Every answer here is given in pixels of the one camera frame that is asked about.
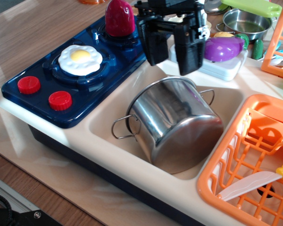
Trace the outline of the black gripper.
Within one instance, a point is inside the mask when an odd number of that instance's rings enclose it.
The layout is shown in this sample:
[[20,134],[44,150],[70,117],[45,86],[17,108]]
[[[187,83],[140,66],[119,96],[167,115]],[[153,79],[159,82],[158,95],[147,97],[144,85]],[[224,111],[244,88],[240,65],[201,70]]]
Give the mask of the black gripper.
[[168,58],[167,35],[174,35],[176,60],[181,75],[202,66],[208,38],[204,1],[139,0],[137,29],[144,54],[151,66]]

